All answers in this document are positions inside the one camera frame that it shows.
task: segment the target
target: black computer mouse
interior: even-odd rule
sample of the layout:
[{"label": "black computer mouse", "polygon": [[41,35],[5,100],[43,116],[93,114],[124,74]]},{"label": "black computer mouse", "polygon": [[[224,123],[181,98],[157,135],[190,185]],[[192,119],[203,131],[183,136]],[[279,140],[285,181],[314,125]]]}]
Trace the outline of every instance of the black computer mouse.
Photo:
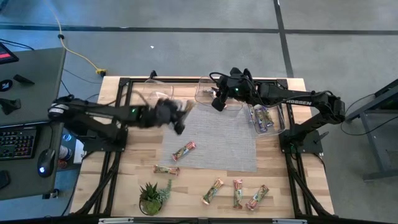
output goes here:
[{"label": "black computer mouse", "polygon": [[51,176],[54,170],[54,159],[55,150],[53,149],[46,149],[40,153],[39,160],[37,161],[37,172],[39,173],[39,176]]}]

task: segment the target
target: gray mat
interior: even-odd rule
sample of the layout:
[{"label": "gray mat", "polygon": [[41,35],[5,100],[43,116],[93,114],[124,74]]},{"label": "gray mat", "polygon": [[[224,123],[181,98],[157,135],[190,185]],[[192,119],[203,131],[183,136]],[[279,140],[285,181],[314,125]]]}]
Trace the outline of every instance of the gray mat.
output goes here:
[{"label": "gray mat", "polygon": [[[160,165],[255,172],[256,140],[251,127],[245,107],[241,111],[220,113],[196,105],[185,121],[181,136],[170,129],[164,130]],[[189,141],[197,144],[196,149],[175,162],[172,154]]]}]

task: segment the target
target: keyboard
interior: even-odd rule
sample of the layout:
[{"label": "keyboard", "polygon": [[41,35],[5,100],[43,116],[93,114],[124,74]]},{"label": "keyboard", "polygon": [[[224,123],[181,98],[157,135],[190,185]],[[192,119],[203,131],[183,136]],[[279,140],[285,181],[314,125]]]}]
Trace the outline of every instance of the keyboard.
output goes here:
[{"label": "keyboard", "polygon": [[0,161],[32,158],[35,137],[33,126],[0,129]]}]

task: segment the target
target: wooden table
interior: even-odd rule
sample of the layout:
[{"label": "wooden table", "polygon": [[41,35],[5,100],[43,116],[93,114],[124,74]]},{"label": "wooden table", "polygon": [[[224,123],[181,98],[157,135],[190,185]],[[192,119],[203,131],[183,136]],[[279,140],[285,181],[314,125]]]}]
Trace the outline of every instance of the wooden table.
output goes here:
[{"label": "wooden table", "polygon": [[[116,98],[120,77],[105,77],[99,94],[98,103],[108,103]],[[302,78],[288,78],[290,90],[305,91]],[[134,89],[140,90],[135,83]],[[197,83],[176,83],[176,99],[193,99]],[[311,117],[309,107],[294,106],[296,123],[302,123]],[[237,172],[228,170],[209,170],[181,167],[180,176],[153,174],[152,166],[162,156],[162,129],[129,129],[126,150],[122,154],[118,180],[113,201],[112,216],[142,217],[138,207],[139,186],[146,182],[158,182],[158,188],[164,188],[172,178],[170,199],[162,207],[158,217],[220,217],[220,218],[292,218],[294,217],[292,199],[285,157],[280,151],[277,136],[256,139],[257,172]],[[98,185],[103,163],[103,152],[95,152],[85,159],[81,166],[71,212],[77,211],[88,200]],[[303,154],[303,164],[307,184],[326,211],[333,213],[325,171],[319,159],[311,154]],[[215,179],[220,177],[224,186],[218,191],[209,206],[201,202]],[[243,202],[246,203],[265,184],[270,191],[254,212],[243,208],[236,210],[233,204],[233,179],[243,179]],[[105,189],[103,206],[106,203],[108,188]],[[301,190],[298,190],[300,208],[304,211]]]}]

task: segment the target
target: concrete floor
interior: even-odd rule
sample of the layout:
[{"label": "concrete floor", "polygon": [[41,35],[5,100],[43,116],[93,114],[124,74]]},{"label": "concrete floor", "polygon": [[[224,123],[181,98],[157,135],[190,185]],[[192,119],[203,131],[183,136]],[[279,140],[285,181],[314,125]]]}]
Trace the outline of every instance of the concrete floor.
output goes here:
[{"label": "concrete floor", "polygon": [[[278,28],[272,0],[50,2],[63,25]],[[286,29],[398,29],[398,2],[394,0],[279,0],[279,4]],[[54,25],[55,20],[41,0],[13,0],[0,14],[1,24]],[[71,49],[107,68],[109,75],[149,75],[156,70],[163,76],[205,76],[213,71],[226,73],[235,66],[249,68],[255,77],[287,76],[279,34],[65,32],[65,37]],[[55,31],[0,30],[0,38],[36,49],[60,46]],[[307,90],[331,90],[346,105],[397,78],[396,35],[297,34],[286,39],[294,77],[304,78]],[[92,82],[101,81],[88,63],[72,54],[67,55],[65,68]],[[63,81],[80,98],[100,89],[100,85],[85,83],[66,72]],[[60,95],[66,94],[61,88]],[[346,129],[363,132],[358,121]],[[332,125],[321,131],[330,132],[322,144],[335,213],[345,218],[398,222],[398,178],[362,181],[363,174],[377,171],[366,136],[347,136]],[[60,175],[56,186],[67,191],[59,201],[39,197],[1,201],[0,219],[60,215],[76,173]]]}]

